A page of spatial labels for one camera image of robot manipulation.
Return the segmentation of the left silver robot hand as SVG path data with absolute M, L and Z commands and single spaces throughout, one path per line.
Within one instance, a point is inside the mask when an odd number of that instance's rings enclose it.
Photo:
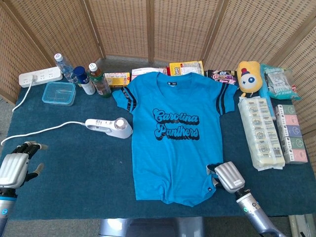
M 0 187 L 18 189 L 25 182 L 38 177 L 43 171 L 44 164 L 40 163 L 33 172 L 29 172 L 29 163 L 38 150 L 47 148 L 47 145 L 27 141 L 7 154 L 0 167 Z

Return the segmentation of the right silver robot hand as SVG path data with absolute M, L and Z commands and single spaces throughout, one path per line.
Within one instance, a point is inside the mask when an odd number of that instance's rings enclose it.
M 215 187 L 222 187 L 228 193 L 234 194 L 245 186 L 244 178 L 232 161 L 209 164 L 206 166 L 206 172 L 211 176 Z

